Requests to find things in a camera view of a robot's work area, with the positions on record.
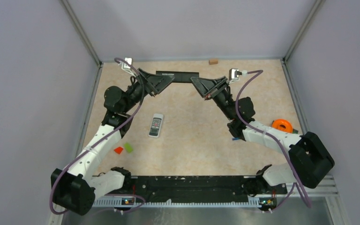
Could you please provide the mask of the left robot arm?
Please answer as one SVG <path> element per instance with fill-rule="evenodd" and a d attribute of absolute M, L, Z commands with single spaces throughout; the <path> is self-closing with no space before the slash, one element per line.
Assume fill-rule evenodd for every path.
<path fill-rule="evenodd" d="M 131 79 L 126 91 L 117 86 L 106 89 L 106 114 L 96 134 L 72 162 L 62 170 L 55 169 L 51 174 L 49 207 L 53 214 L 62 215 L 69 210 L 83 216 L 96 199 L 114 190 L 121 194 L 130 191 L 132 182 L 127 178 L 127 170 L 114 169 L 99 177 L 95 177 L 94 173 L 107 153 L 114 149 L 129 130 L 144 98 L 161 93 L 175 77 L 150 74 L 139 68 Z M 54 205 L 63 207 L 65 211 L 55 210 Z"/>

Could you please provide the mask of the black remote control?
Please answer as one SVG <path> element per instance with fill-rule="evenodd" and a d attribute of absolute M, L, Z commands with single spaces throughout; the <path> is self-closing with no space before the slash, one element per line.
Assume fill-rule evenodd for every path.
<path fill-rule="evenodd" d="M 183 71 L 156 71 L 157 75 L 174 76 L 173 83 L 191 83 L 192 77 L 199 77 L 199 72 L 183 72 Z"/>

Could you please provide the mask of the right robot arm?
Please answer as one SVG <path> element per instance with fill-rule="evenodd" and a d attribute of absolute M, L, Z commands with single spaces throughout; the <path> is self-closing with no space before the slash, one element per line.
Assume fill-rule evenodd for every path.
<path fill-rule="evenodd" d="M 257 173 L 261 176 L 256 180 L 260 192 L 269 193 L 276 185 L 295 182 L 316 188 L 334 167 L 334 159 L 317 134 L 294 134 L 256 121 L 251 98 L 234 100 L 226 77 L 192 77 L 190 80 L 204 100 L 212 99 L 224 113 L 233 137 L 260 144 L 285 156 L 286 163 L 268 165 Z"/>

